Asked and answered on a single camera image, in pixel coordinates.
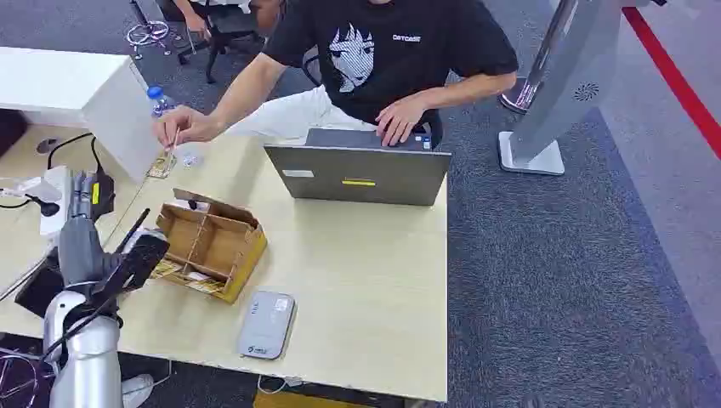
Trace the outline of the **person's left hand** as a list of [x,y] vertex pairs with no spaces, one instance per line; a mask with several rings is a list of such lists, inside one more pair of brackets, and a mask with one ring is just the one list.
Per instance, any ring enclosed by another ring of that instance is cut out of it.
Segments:
[[377,117],[377,135],[381,138],[381,145],[387,147],[405,143],[428,109],[423,97],[413,95],[383,109]]

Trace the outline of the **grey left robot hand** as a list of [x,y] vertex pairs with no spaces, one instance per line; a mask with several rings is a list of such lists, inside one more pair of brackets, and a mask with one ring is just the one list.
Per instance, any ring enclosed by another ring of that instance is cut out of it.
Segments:
[[141,288],[169,249],[166,236],[141,226],[145,209],[115,251],[106,252],[95,221],[111,211],[114,187],[100,173],[73,178],[70,218],[60,231],[58,255],[64,289],[98,302]]

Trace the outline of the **person's right hand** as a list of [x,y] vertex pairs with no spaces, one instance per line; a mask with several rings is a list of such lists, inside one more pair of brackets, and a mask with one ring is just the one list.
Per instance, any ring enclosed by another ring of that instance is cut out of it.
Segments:
[[157,141],[166,150],[181,144],[211,141],[225,129],[225,123],[214,115],[204,115],[184,105],[162,113],[152,127]]

